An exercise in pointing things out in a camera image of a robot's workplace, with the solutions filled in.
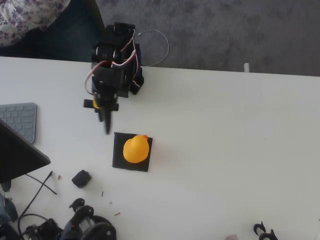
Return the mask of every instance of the white desk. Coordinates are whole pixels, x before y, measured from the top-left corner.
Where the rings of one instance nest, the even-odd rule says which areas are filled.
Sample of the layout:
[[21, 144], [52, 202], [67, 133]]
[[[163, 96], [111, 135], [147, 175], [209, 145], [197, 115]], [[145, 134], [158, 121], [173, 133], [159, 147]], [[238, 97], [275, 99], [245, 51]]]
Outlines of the white desk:
[[[119, 99], [113, 132], [153, 137], [149, 172], [112, 168], [114, 136], [83, 108], [89, 63], [0, 58], [0, 103], [38, 105], [35, 146], [51, 164], [28, 213], [64, 227], [84, 198], [119, 240], [312, 240], [320, 218], [320, 78], [144, 67], [138, 95]], [[92, 175], [78, 189], [74, 175]], [[19, 213], [40, 184], [12, 181]], [[41, 223], [27, 217], [27, 225]]]

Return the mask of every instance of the floral fabric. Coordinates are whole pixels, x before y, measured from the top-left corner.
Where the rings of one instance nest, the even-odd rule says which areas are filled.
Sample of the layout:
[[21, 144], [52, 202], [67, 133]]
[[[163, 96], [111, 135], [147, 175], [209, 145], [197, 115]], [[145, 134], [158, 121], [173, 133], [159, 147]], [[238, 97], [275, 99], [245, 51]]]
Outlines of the floral fabric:
[[28, 31], [44, 31], [70, 0], [0, 0], [0, 47], [19, 42]]

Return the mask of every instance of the yellow rubber duck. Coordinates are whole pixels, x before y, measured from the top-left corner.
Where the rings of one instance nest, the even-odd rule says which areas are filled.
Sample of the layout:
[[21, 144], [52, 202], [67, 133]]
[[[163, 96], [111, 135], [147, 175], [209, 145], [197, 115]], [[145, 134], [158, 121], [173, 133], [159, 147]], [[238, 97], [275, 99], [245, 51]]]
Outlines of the yellow rubber duck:
[[148, 157], [148, 136], [137, 135], [127, 140], [123, 146], [123, 156], [129, 163], [137, 164]]

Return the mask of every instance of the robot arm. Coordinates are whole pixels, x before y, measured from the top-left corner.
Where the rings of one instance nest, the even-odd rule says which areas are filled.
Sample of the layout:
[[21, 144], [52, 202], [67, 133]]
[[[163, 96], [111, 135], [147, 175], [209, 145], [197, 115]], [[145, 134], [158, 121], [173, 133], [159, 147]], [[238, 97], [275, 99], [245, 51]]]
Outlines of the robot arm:
[[100, 122], [110, 133], [111, 112], [118, 111], [118, 97], [136, 95], [144, 84], [139, 44], [134, 42], [135, 26], [115, 22], [105, 28], [105, 34], [92, 50], [93, 100], [84, 100], [85, 108], [94, 109]]

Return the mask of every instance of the black clip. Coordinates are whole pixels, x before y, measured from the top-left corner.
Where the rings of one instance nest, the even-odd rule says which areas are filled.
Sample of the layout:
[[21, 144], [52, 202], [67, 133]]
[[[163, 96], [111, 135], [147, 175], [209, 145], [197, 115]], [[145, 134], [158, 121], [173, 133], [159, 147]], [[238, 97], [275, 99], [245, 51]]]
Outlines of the black clip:
[[[261, 229], [263, 231], [263, 233], [260, 236], [258, 234], [258, 229]], [[259, 240], [265, 240], [265, 239], [278, 240], [273, 229], [271, 229], [270, 233], [266, 233], [266, 228], [263, 222], [261, 222], [261, 224], [259, 223], [255, 224], [253, 226], [253, 231], [256, 235], [259, 236]]]

